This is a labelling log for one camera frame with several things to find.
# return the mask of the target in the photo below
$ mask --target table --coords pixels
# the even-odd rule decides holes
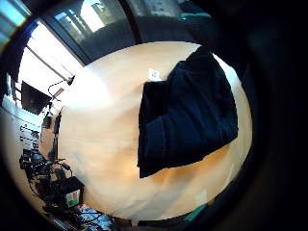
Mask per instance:
[[[215,198],[237,175],[251,145],[251,114],[235,71],[219,60],[236,101],[238,137],[201,162],[139,177],[138,114],[148,69],[165,80],[198,46],[162,41],[116,51],[83,68],[63,93],[59,158],[86,185],[89,206],[131,220],[173,218]]]

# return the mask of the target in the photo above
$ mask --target cable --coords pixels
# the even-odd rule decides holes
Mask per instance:
[[[31,191],[35,194],[36,197],[38,197],[39,199],[41,199],[42,201],[44,201],[37,192],[35,192],[35,190],[32,188],[32,185],[30,183],[30,181],[28,180],[28,184],[30,186]]]
[[[50,92],[50,88],[53,87],[53,86],[56,86],[56,85],[58,85],[58,84],[60,84],[60,83],[62,83],[62,82],[64,82],[64,80],[62,80],[62,81],[60,81],[60,82],[58,82],[58,83],[56,83],[56,84],[50,85],[50,86],[48,87],[48,93],[49,93],[52,97],[54,97],[54,95]]]
[[[99,216],[97,216],[96,218],[93,218],[93,219],[89,219],[89,220],[83,220],[83,221],[80,221],[81,223],[90,223],[98,218],[100,218],[102,215],[104,214],[100,214]]]

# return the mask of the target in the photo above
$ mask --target tabletop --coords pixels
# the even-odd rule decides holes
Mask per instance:
[[[238,137],[201,162],[139,177],[139,109],[149,69],[165,80],[198,46],[162,41],[116,51],[85,66],[63,93],[59,158],[85,184],[84,201],[93,209],[131,220],[174,218],[215,198],[240,171],[251,114],[236,72],[215,56],[234,94]]]

